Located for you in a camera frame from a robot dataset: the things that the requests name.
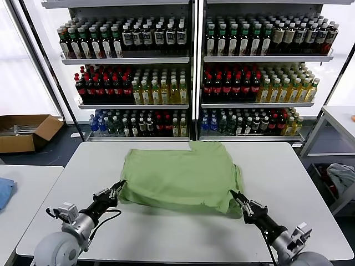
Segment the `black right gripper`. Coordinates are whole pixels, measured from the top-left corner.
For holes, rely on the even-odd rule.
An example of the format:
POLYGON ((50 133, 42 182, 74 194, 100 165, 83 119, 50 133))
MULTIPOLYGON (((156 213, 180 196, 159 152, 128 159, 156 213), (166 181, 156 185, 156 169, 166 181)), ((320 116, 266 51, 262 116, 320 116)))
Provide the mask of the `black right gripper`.
POLYGON ((267 206, 257 201, 249 201, 240 191, 230 191, 233 199, 236 201, 245 223, 256 223, 263 216, 268 214, 267 206))

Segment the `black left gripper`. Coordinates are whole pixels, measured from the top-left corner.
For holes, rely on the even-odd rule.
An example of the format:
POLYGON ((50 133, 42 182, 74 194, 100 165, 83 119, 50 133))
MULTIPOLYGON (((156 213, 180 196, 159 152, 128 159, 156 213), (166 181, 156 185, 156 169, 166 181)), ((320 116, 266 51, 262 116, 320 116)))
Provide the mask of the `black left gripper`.
POLYGON ((124 180, 113 184, 111 188, 106 188, 93 194, 94 209, 108 209, 118 205, 118 195, 126 184, 124 180))

